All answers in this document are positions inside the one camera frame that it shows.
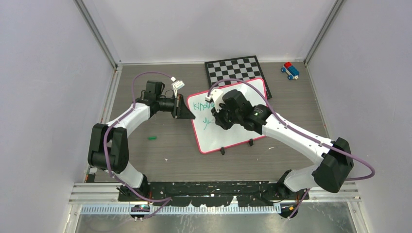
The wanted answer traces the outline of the red-framed whiteboard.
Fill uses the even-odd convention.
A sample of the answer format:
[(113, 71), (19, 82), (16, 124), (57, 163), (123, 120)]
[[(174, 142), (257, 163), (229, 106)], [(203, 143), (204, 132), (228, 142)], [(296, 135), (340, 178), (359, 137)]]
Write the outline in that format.
[[(260, 93), (266, 94), (265, 81), (262, 78), (255, 78), (246, 82), (254, 86)], [(252, 106), (258, 104), (266, 105), (265, 101), (255, 90), (243, 83), (232, 84), (220, 87), (219, 89), (222, 90), (223, 93), (231, 90), (240, 91), (246, 99), (250, 101)], [(192, 125), (200, 153), (207, 154), (219, 151), (221, 148), (247, 143), (250, 139), (264, 137), (256, 132), (247, 131), (239, 124), (233, 125), (228, 130), (224, 130), (216, 125), (215, 118), (211, 113), (214, 103), (205, 101), (207, 92), (208, 91), (204, 91), (193, 94), (187, 98), (187, 106), (196, 117), (192, 120)]]

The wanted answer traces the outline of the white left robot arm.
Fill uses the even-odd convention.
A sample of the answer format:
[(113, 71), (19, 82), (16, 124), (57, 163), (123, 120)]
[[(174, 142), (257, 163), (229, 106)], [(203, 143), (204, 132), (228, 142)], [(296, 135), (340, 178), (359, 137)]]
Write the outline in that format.
[(145, 200), (149, 188), (147, 178), (129, 162), (128, 137), (143, 122), (157, 112), (169, 112), (175, 119), (195, 119), (183, 95), (177, 91), (184, 86), (182, 80), (172, 82), (173, 95), (163, 95), (164, 83), (148, 81), (140, 98), (119, 117), (107, 124), (93, 126), (87, 161), (90, 166), (106, 171), (128, 184), (130, 194), (138, 201)]

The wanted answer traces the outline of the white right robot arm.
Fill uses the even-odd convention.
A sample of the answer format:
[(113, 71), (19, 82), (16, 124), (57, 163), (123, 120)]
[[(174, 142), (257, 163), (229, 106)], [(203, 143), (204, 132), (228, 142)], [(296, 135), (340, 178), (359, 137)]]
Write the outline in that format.
[(214, 103), (211, 112), (215, 123), (229, 130), (239, 124), (247, 131), (274, 138), (309, 158), (313, 165), (287, 170), (275, 184), (278, 195), (290, 199), (305, 188), (320, 187), (331, 193), (339, 192), (354, 166), (349, 143), (338, 138), (333, 141), (304, 130), (272, 113), (264, 104), (253, 106), (238, 90), (223, 92), (214, 89), (205, 100)]

